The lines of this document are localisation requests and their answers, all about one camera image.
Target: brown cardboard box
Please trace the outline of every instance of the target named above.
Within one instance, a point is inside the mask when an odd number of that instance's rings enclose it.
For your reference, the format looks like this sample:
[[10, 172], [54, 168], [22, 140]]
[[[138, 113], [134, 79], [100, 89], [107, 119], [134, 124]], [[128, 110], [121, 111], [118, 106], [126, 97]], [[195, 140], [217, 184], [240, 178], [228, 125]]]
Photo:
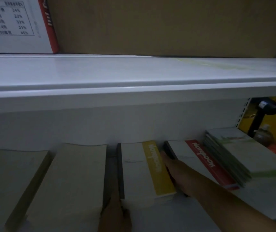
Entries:
[[276, 56], [276, 0], [48, 3], [64, 53]]

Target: forearm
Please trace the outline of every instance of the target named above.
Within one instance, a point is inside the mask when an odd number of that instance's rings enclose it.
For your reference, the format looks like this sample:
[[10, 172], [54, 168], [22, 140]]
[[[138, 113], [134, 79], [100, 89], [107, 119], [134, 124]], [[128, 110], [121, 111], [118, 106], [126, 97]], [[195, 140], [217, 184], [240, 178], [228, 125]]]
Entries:
[[186, 193], [198, 200], [222, 231], [276, 231], [276, 222], [192, 170]]

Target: person's right hand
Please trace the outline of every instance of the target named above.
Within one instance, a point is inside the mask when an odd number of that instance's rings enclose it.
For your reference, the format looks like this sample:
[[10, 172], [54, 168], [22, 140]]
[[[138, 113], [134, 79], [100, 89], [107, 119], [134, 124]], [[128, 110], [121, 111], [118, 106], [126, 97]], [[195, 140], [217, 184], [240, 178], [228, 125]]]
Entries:
[[164, 151], [161, 151], [161, 158], [178, 187], [185, 194], [191, 195], [191, 176], [195, 174], [196, 171], [180, 160], [172, 160]]

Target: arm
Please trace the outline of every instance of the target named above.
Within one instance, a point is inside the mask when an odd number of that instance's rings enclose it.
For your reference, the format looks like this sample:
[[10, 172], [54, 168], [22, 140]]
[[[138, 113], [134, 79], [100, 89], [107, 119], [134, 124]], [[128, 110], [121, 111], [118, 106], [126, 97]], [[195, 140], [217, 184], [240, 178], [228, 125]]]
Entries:
[[222, 231], [275, 232], [276, 222], [179, 160], [161, 152], [163, 162], [181, 190], [198, 200]]

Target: person's left hand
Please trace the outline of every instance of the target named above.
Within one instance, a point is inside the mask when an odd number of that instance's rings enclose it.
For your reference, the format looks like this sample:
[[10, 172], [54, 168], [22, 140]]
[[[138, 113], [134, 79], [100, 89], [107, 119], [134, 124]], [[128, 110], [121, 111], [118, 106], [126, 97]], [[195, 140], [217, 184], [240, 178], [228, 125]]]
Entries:
[[129, 210], [121, 207], [119, 191], [115, 190], [106, 208], [101, 213], [98, 232], [131, 232], [132, 221]]

